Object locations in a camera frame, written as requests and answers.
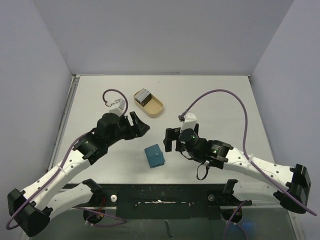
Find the blue leather card holder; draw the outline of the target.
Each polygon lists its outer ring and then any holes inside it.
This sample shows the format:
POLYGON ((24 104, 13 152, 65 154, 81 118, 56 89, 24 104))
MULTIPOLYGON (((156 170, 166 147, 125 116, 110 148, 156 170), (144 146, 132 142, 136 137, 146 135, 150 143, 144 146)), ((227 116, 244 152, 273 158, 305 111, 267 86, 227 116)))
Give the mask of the blue leather card holder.
POLYGON ((144 153, 151 169, 163 166, 165 164, 164 154, 158 144, 154 144, 145 148, 144 153))

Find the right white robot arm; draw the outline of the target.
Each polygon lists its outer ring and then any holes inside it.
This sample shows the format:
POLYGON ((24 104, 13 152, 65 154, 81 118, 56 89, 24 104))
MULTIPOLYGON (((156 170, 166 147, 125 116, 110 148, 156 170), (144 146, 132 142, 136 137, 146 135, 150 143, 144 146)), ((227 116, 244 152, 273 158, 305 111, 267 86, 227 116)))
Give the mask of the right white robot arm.
POLYGON ((256 183, 241 183, 236 180, 233 187, 222 192, 223 200, 230 205, 237 201, 262 200, 279 203, 288 211, 314 215, 307 207, 311 190, 308 170, 301 164, 295 166, 268 162, 219 141, 198 136, 199 127, 168 128, 163 140, 165 151, 186 152, 187 159, 195 161, 208 172, 210 168, 232 171, 255 179, 256 183))

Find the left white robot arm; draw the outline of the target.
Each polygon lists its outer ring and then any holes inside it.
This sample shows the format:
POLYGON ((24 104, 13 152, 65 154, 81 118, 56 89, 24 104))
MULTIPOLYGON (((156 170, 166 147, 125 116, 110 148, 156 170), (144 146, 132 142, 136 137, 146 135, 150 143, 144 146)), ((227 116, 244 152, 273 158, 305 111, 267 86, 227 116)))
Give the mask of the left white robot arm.
POLYGON ((61 193, 60 190, 76 175, 92 166, 121 140, 143 137, 150 126, 134 111, 129 116, 108 112, 95 128, 78 137, 68 148, 62 161, 40 179, 22 190, 13 189, 7 195, 8 212, 28 237, 42 232, 50 220, 60 213, 88 203, 95 206, 102 199, 101 187, 92 179, 61 193))

